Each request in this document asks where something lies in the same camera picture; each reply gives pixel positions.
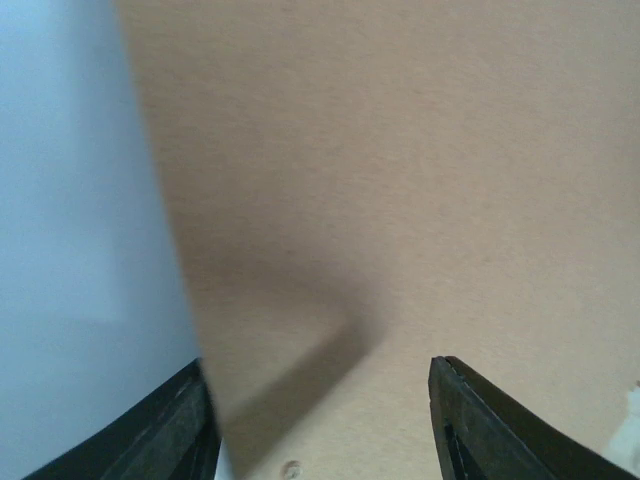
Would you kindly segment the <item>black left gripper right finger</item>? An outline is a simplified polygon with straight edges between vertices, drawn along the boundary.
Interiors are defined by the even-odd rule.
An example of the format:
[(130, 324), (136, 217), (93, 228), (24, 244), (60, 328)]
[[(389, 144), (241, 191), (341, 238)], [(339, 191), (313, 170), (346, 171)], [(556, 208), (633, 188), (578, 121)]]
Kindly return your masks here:
[(454, 356), (431, 360), (431, 422), (444, 479), (633, 479)]

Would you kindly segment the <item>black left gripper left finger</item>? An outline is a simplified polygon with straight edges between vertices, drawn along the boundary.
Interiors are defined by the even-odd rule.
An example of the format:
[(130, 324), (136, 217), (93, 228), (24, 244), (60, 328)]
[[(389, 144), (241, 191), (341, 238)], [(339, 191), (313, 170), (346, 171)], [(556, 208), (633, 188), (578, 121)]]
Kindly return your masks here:
[(199, 360), (29, 479), (213, 479), (222, 439)]

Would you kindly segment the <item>brown cardboard backing board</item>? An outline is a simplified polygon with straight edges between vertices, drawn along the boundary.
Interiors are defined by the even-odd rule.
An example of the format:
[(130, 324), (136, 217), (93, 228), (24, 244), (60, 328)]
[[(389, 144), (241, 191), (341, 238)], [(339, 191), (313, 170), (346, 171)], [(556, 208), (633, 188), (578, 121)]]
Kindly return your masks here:
[(602, 451), (639, 379), (635, 1), (122, 1), (236, 474), (436, 479), (452, 355)]

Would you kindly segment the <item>sunflower photo print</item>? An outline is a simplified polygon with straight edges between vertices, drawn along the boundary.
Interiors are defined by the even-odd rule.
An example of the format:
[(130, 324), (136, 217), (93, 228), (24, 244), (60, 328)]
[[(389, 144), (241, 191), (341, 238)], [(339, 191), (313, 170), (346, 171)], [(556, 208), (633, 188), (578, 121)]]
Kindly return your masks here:
[(2, 477), (29, 479), (194, 360), (114, 4), (3, 2)]

